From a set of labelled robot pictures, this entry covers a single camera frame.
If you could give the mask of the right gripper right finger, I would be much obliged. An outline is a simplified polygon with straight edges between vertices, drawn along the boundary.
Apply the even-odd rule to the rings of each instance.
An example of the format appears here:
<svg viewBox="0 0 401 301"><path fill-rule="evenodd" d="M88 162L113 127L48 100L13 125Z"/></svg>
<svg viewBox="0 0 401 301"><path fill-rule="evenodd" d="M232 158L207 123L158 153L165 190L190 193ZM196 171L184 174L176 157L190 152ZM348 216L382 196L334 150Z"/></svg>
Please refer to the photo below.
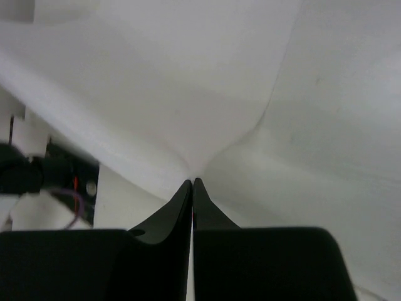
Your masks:
<svg viewBox="0 0 401 301"><path fill-rule="evenodd" d="M196 300L355 300L338 243L317 227L241 228L194 181Z"/></svg>

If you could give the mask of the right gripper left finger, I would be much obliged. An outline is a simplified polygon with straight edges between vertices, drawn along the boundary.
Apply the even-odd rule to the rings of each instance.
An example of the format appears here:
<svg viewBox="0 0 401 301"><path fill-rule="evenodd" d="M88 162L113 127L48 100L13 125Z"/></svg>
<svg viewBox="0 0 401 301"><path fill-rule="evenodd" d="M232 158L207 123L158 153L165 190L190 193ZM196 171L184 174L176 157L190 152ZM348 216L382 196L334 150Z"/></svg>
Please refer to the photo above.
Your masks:
<svg viewBox="0 0 401 301"><path fill-rule="evenodd" d="M192 184L130 230L1 234L2 300L184 300Z"/></svg>

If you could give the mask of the white tank top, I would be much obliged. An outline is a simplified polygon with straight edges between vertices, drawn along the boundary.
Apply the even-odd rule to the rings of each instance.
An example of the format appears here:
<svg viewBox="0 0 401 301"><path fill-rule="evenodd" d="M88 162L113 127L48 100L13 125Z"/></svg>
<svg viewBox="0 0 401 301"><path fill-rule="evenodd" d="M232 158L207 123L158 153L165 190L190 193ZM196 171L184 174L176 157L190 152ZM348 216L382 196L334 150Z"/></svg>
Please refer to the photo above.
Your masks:
<svg viewBox="0 0 401 301"><path fill-rule="evenodd" d="M2 1L1 95L100 161L99 226L183 180L244 226L320 226L400 299L399 1Z"/></svg>

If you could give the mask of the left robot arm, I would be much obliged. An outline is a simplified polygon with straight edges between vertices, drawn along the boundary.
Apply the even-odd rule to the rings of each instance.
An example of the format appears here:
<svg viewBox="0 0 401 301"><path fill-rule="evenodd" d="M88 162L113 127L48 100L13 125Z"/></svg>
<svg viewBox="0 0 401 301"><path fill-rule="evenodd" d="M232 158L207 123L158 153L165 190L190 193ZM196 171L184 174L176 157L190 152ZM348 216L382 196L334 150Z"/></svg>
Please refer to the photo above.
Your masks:
<svg viewBox="0 0 401 301"><path fill-rule="evenodd" d="M25 194L38 194L43 189L43 172L13 144L21 135L16 122L25 106L1 90L1 231L13 228L11 211Z"/></svg>

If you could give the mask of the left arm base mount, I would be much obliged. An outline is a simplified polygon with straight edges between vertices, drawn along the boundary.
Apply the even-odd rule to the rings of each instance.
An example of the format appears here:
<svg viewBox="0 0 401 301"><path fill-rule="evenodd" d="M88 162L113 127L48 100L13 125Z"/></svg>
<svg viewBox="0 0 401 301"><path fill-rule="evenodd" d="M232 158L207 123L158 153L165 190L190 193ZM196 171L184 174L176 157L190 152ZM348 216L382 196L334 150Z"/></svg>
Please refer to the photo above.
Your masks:
<svg viewBox="0 0 401 301"><path fill-rule="evenodd" d="M90 226L94 224L100 164L77 149L50 138L43 157L33 157L43 172L43 189Z"/></svg>

